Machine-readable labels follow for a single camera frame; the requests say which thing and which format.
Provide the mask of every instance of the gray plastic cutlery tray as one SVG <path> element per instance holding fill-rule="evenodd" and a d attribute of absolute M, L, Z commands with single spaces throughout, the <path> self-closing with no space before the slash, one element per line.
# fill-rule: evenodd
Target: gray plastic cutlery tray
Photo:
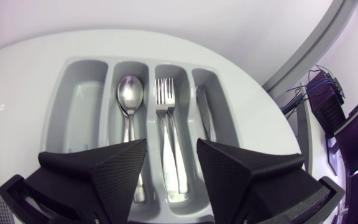
<path fill-rule="evenodd" d="M 142 168 L 147 202 L 132 203 L 129 221 L 213 221 L 196 152 L 197 139 L 206 139 L 196 102 L 198 86 L 205 87 L 217 142 L 239 146 L 224 86 L 219 82 L 222 77 L 213 68 L 146 58 L 71 58 L 62 68 L 51 96 L 43 150 L 71 153 L 121 143 L 124 117 L 116 93 L 119 82 L 127 75 L 136 76 L 144 88 L 144 100 L 134 116 L 134 129 L 136 139 L 147 138 Z M 162 124 L 155 112 L 155 79 L 165 77 L 174 79 L 174 118 L 188 178 L 189 192 L 179 200 L 172 200 L 165 190 Z"/>

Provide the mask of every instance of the fork tines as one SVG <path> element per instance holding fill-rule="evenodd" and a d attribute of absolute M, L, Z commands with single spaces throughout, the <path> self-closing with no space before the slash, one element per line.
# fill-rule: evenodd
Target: fork tines
<path fill-rule="evenodd" d="M 156 78 L 155 79 L 155 103 L 163 105 L 167 100 L 172 99 L 173 78 Z"/>

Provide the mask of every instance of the fork handle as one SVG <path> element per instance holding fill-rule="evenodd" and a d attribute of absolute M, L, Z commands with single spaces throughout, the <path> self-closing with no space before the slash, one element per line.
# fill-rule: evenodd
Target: fork handle
<path fill-rule="evenodd" d="M 174 142 L 175 159 L 176 159 L 176 165 L 178 171 L 179 193 L 184 194 L 188 192 L 185 163 L 183 161 L 183 155 L 180 149 L 179 136 L 178 136 L 175 118 L 173 117 L 173 113 L 168 112 L 168 114 L 171 118 L 171 124 L 173 129 L 173 142 Z"/>
<path fill-rule="evenodd" d="M 161 116 L 164 135 L 164 145 L 162 151 L 162 169 L 164 174 L 165 188 L 169 195 L 179 194 L 177 168 L 175 158 L 168 137 L 167 117 Z"/>

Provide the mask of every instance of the spoon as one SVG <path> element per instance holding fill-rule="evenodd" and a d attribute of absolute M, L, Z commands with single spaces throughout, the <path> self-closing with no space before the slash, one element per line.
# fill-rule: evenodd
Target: spoon
<path fill-rule="evenodd" d="M 143 100 L 143 87 L 139 79 L 134 76 L 124 77 L 118 85 L 117 97 L 125 119 L 124 142 L 128 142 L 128 137 L 133 141 L 135 140 L 134 114 Z M 145 200 L 142 173 L 140 173 L 135 190 L 134 202 L 142 203 L 145 202 Z"/>
<path fill-rule="evenodd" d="M 143 87 L 139 79 L 129 75 L 124 77 L 117 89 L 118 102 L 129 117 L 129 138 L 135 139 L 134 114 L 143 100 Z"/>

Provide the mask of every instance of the spoon bowl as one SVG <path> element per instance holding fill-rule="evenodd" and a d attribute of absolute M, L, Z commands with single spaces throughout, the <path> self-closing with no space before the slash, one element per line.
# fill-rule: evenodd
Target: spoon bowl
<path fill-rule="evenodd" d="M 118 85 L 117 95 L 118 102 L 128 116 L 133 116 L 143 100 L 142 84 L 135 76 L 126 76 Z"/>

